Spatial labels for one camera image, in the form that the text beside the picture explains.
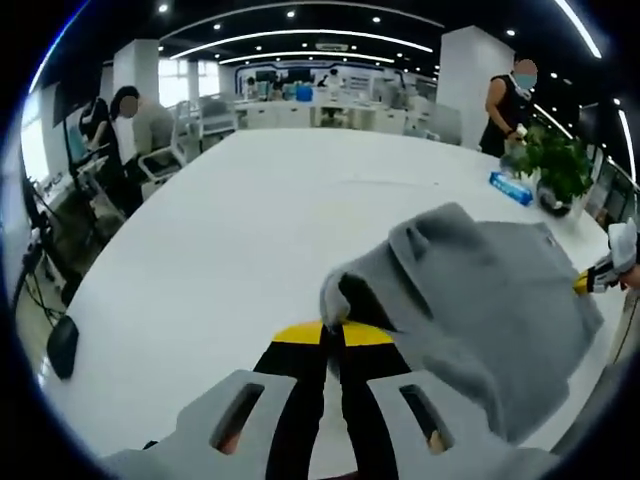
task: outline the desk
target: desk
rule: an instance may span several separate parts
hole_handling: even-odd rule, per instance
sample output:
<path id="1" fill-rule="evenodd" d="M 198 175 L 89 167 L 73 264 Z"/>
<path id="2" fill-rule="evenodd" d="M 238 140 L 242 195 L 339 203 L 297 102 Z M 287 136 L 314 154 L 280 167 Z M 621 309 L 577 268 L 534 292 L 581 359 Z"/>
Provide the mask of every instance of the desk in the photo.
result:
<path id="1" fill-rule="evenodd" d="M 236 112 L 241 117 L 239 123 L 245 128 L 303 128 L 320 126 L 323 108 L 336 108 L 349 111 L 348 124 L 358 130 L 379 131 L 401 135 L 407 113 L 393 110 L 379 103 L 363 103 L 358 100 L 331 100 L 318 96 L 311 102 L 279 100 L 274 102 L 235 103 Z"/>
<path id="2" fill-rule="evenodd" d="M 231 371 L 252 369 L 276 331 L 319 318 L 332 268 L 445 202 L 476 220 L 546 222 L 577 269 L 607 252 L 589 216 L 570 226 L 492 188 L 497 168 L 475 151 L 396 135 L 234 133 L 142 205 L 94 263 L 69 308 L 80 330 L 75 372 L 67 383 L 47 379 L 51 405 L 100 456 L 163 438 L 185 405 Z M 605 323 L 568 399 L 526 446 L 556 444 L 607 363 L 624 295 L 612 289 L 596 302 Z M 331 400 L 331 425 L 321 426 L 327 445 L 344 440 L 339 403 Z M 353 468 L 346 449 L 331 455 L 314 475 Z"/>

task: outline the office chair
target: office chair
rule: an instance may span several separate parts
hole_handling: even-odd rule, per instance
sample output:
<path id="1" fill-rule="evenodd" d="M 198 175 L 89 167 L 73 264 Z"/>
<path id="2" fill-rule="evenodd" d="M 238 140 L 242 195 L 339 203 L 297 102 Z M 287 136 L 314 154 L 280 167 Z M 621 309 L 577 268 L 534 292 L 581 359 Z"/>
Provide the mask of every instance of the office chair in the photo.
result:
<path id="1" fill-rule="evenodd" d="M 442 143 L 462 145 L 462 116 L 458 110 L 432 104 L 427 130 L 436 134 Z"/>
<path id="2" fill-rule="evenodd" d="M 165 183 L 197 156 L 190 149 L 190 144 L 194 142 L 194 120 L 190 114 L 190 103 L 187 101 L 180 102 L 170 110 L 173 111 L 173 131 L 170 145 L 159 148 L 138 159 L 140 170 L 150 182 L 158 185 Z M 150 160 L 155 161 L 157 164 L 162 163 L 159 160 L 166 161 L 166 159 L 174 161 L 155 172 L 149 168 L 149 164 L 152 163 Z"/>
<path id="3" fill-rule="evenodd" d="M 238 130 L 235 105 L 220 95 L 202 97 L 198 100 L 200 151 L 204 151 L 204 139 L 213 135 L 224 135 Z"/>

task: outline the robotic hand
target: robotic hand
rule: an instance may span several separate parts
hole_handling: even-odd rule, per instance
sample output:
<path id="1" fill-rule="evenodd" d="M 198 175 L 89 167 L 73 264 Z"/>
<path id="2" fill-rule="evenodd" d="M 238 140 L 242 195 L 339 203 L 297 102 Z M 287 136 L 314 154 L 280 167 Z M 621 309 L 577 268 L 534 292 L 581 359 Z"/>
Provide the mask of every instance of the robotic hand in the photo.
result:
<path id="1" fill-rule="evenodd" d="M 609 254 L 582 272 L 573 285 L 580 295 L 606 292 L 640 262 L 640 235 L 633 219 L 609 226 L 608 233 Z"/>
<path id="2" fill-rule="evenodd" d="M 309 478 L 328 352 L 337 354 L 357 478 L 534 480 L 557 464 L 494 435 L 484 410 L 433 374 L 409 371 L 382 330 L 340 328 L 312 322 L 280 332 L 253 371 L 232 373 L 185 407 L 168 437 L 111 455 L 104 467 L 125 480 Z M 433 432 L 442 448 L 427 443 Z M 221 448 L 229 434 L 233 452 Z"/>

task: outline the cable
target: cable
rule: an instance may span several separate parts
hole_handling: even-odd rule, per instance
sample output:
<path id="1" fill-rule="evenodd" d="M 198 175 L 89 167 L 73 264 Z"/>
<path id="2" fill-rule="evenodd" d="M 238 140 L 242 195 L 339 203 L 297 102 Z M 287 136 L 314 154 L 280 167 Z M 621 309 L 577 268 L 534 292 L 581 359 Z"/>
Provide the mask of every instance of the cable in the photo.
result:
<path id="1" fill-rule="evenodd" d="M 49 307 L 47 307 L 45 305 L 44 297 L 42 296 L 42 290 L 40 289 L 40 282 L 38 281 L 38 278 L 35 275 L 32 274 L 31 277 L 33 277 L 34 283 L 36 285 L 38 298 L 36 298 L 35 295 L 33 294 L 33 292 L 31 291 L 31 288 L 29 287 L 28 282 L 25 282 L 27 293 L 29 294 L 29 297 L 31 297 L 31 300 L 33 300 L 33 302 L 42 309 L 42 311 L 44 312 L 45 316 L 47 317 L 47 321 L 49 322 L 49 324 L 53 328 L 54 327 L 53 320 L 54 319 L 56 321 L 59 320 L 60 317 L 62 317 L 64 315 L 64 312 L 61 312 L 61 311 L 53 309 L 53 308 L 49 308 Z"/>
<path id="2" fill-rule="evenodd" d="M 633 323 L 633 316 L 636 313 L 637 307 L 638 307 L 638 299 L 636 298 L 636 301 L 633 304 L 633 310 L 631 311 L 631 317 L 629 318 L 629 323 L 627 324 L 627 330 L 624 332 L 624 336 L 622 337 L 622 342 L 620 342 L 620 348 L 618 348 L 618 351 L 616 352 L 616 356 L 613 359 L 612 363 L 616 363 L 618 361 L 618 358 L 620 357 L 620 353 L 622 352 L 622 348 L 624 347 L 624 342 L 627 341 L 627 335 L 629 335 L 629 330 L 631 330 L 631 324 Z"/>
<path id="3" fill-rule="evenodd" d="M 45 202 L 44 198 L 42 198 L 42 196 L 36 191 L 35 188 L 33 189 L 32 193 L 38 198 L 38 200 L 40 200 L 40 203 L 44 206 L 44 208 L 46 208 L 49 212 L 51 212 L 51 215 L 54 216 L 54 218 L 58 221 L 58 223 L 60 223 L 60 225 L 65 224 L 65 222 L 62 220 L 60 215 L 54 212 L 53 209 L 49 205 L 47 205 L 47 202 Z"/>

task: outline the black ceiling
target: black ceiling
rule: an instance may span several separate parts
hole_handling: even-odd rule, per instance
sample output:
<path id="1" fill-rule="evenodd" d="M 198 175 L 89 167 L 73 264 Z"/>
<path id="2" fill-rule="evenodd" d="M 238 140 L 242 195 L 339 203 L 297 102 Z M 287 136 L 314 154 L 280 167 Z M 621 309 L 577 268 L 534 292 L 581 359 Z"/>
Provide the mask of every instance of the black ceiling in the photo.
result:
<path id="1" fill-rule="evenodd" d="M 77 66 L 99 65 L 113 58 L 113 54 L 134 38 L 163 38 L 162 55 L 174 55 L 186 48 L 210 43 L 219 39 L 248 33 L 286 29 L 333 29 L 376 33 L 398 38 L 433 48 L 434 53 L 398 45 L 354 37 L 322 36 L 341 40 L 341 43 L 357 46 L 357 53 L 393 58 L 396 66 L 432 76 L 439 63 L 440 38 L 443 33 L 476 25 L 491 35 L 510 45 L 517 52 L 532 58 L 540 68 L 539 83 L 535 101 L 551 112 L 564 125 L 576 124 L 578 105 L 588 105 L 598 101 L 610 101 L 613 97 L 625 98 L 630 95 L 631 63 L 625 63 L 629 46 L 622 41 L 635 38 L 634 26 L 627 22 L 625 15 L 612 10 L 621 0 L 589 2 L 569 0 L 574 10 L 587 25 L 598 44 L 603 59 L 595 59 L 574 26 L 560 11 L 554 0 L 469 0 L 419 1 L 385 0 L 357 1 L 352 5 L 382 6 L 418 15 L 444 28 L 419 21 L 415 18 L 388 11 L 356 8 L 354 6 L 318 4 L 313 2 L 279 2 L 282 5 L 244 13 L 227 15 L 216 21 L 207 21 L 179 33 L 178 29 L 216 15 L 248 9 L 255 6 L 273 5 L 273 0 L 92 0 L 68 30 L 43 72 L 41 84 L 46 85 L 73 75 Z M 158 6 L 169 5 L 169 11 L 161 14 Z M 289 19 L 288 10 L 295 9 L 296 16 Z M 380 23 L 372 18 L 380 17 Z M 214 23 L 221 23 L 220 30 L 214 30 Z M 506 35 L 507 29 L 514 29 L 515 37 Z M 220 60 L 239 55 L 304 50 L 309 49 L 319 39 L 318 35 L 271 36 L 245 40 L 223 45 L 217 49 L 201 51 L 191 58 L 213 58 Z M 404 57 L 395 55 L 402 52 Z M 551 78 L 556 72 L 559 78 Z M 568 79 L 571 85 L 563 80 Z M 605 139 L 610 145 L 620 145 L 615 156 L 622 156 L 624 142 L 620 138 Z"/>

